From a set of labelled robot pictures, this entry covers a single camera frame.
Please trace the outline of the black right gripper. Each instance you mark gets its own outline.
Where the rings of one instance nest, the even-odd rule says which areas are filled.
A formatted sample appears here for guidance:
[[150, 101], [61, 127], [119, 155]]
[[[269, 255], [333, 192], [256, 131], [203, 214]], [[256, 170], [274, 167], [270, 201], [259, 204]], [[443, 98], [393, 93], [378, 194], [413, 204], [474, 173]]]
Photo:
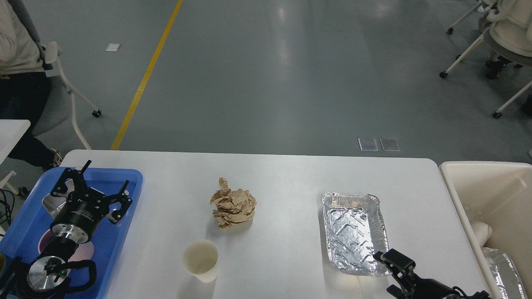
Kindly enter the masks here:
[[380, 250], [373, 255], [379, 263], [384, 264], [391, 272], [399, 287], [392, 284], [386, 291], [396, 299], [490, 299], [487, 291], [475, 292], [472, 295], [458, 286], [448, 287], [434, 279], [416, 278], [414, 269], [416, 263], [401, 252], [390, 249]]

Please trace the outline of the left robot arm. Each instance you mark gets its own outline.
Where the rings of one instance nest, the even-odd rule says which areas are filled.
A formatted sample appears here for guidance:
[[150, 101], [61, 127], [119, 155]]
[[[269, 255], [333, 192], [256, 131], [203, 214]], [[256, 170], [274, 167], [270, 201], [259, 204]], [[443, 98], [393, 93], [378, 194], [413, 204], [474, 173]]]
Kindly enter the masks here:
[[139, 199], [134, 169], [45, 172], [1, 240], [2, 299], [102, 299]]

